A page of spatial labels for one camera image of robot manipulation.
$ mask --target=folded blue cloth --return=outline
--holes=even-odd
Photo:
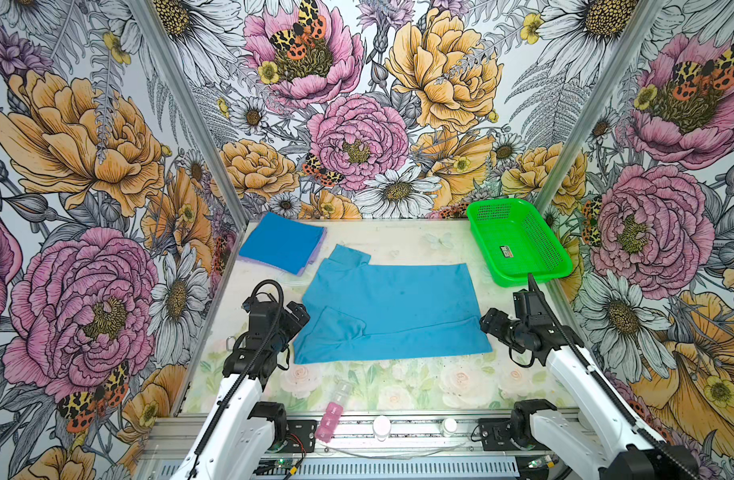
[[[316,252],[324,228],[268,213],[249,235],[239,256],[300,275]]]
[[[369,265],[337,245],[303,296],[295,363],[491,352],[468,267]]]

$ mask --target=transparent bottle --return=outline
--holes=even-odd
[[[343,414],[343,406],[345,401],[349,399],[354,386],[349,382],[341,382],[338,389],[335,390],[333,400],[327,405],[322,421],[314,434],[319,440],[328,443],[333,439],[335,427],[340,422],[340,416]]]

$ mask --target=table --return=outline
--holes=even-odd
[[[217,396],[223,360],[228,355],[226,339],[247,330],[242,302],[253,287],[274,279],[284,288],[285,303],[300,302],[322,260],[336,244],[372,255],[373,265],[468,264],[481,313],[491,307],[514,311],[512,293],[517,288],[495,284],[487,270],[467,220],[327,220],[312,221],[327,231],[312,265],[301,276],[237,259],[226,292],[210,327],[187,397],[185,413],[207,413]],[[251,223],[247,236],[257,223]],[[524,398],[546,398],[554,405],[575,407],[570,394],[535,363],[530,369],[516,366],[506,346],[488,336],[492,353],[379,362],[328,362],[296,365],[276,370],[269,379],[264,399],[282,402],[288,412],[322,412],[337,382],[355,384],[347,412],[467,412],[508,409]],[[528,360],[515,353],[520,362]]]

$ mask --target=green plastic basket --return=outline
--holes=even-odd
[[[474,202],[468,206],[471,233],[500,286],[538,283],[567,276],[572,261],[537,209],[519,198]]]

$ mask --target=white cap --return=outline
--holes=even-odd
[[[454,418],[445,418],[441,423],[441,435],[452,437],[452,434],[458,431],[458,423]]]
[[[391,433],[391,420],[385,415],[377,416],[372,421],[372,433],[381,442],[386,440]]]

